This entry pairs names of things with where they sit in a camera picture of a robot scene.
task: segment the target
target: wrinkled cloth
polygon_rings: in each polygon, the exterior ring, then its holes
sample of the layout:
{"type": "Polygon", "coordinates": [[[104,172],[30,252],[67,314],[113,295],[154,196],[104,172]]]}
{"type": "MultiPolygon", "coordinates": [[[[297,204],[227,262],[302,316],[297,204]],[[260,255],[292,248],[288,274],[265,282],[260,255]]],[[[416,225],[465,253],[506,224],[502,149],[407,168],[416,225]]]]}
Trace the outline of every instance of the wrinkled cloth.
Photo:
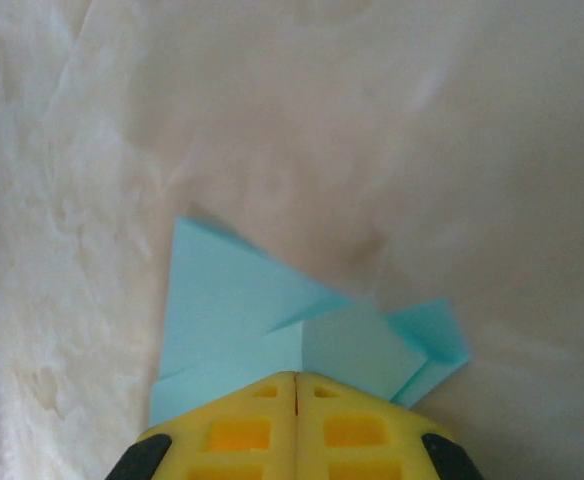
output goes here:
{"type": "Polygon", "coordinates": [[[584,479],[584,2],[1,0],[0,479],[147,419],[177,215],[473,363],[417,410],[487,478],[584,479]]]}

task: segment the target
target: folded paper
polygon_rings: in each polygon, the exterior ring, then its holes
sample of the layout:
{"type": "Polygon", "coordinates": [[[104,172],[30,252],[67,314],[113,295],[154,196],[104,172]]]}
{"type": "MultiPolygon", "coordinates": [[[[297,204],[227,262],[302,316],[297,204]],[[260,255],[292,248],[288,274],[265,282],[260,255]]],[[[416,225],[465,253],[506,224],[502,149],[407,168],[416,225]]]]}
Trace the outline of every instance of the folded paper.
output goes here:
{"type": "Polygon", "coordinates": [[[229,232],[179,219],[150,424],[286,370],[410,407],[468,359],[445,301],[382,315],[229,232]]]}

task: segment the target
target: yellow plastic object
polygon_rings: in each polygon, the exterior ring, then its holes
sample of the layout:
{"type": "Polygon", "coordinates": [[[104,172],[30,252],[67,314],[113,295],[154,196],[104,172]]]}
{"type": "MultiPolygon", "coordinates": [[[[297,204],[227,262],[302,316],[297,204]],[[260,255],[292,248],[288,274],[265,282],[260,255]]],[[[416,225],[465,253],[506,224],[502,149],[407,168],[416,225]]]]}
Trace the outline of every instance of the yellow plastic object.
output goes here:
{"type": "Polygon", "coordinates": [[[267,377],[145,432],[172,438],[152,479],[296,479],[295,380],[267,377]]]}
{"type": "Polygon", "coordinates": [[[296,387],[298,479],[439,480],[421,439],[452,440],[437,424],[319,375],[296,387]]]}
{"type": "Polygon", "coordinates": [[[439,480],[415,413],[310,373],[279,373],[145,432],[152,480],[439,480]]]}

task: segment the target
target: white sheet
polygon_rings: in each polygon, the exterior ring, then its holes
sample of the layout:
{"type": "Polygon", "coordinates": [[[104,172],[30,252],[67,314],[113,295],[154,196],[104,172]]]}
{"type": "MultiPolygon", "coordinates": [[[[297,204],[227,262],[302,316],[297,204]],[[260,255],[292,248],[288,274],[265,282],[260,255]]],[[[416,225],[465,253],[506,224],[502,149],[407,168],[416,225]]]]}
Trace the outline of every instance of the white sheet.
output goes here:
{"type": "Polygon", "coordinates": [[[584,479],[584,2],[0,1],[0,479],[143,428],[175,215],[456,302],[420,406],[491,479],[584,479]]]}

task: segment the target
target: black corner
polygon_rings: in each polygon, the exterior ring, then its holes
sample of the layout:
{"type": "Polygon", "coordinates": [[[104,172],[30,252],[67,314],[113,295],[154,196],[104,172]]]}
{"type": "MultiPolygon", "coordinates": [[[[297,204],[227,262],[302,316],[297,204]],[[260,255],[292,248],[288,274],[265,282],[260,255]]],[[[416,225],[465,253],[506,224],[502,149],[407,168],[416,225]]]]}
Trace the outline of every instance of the black corner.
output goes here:
{"type": "Polygon", "coordinates": [[[172,439],[159,433],[128,448],[105,480],[152,480],[172,439]]]}
{"type": "Polygon", "coordinates": [[[435,433],[421,440],[441,480],[484,480],[461,445],[435,433]]]}

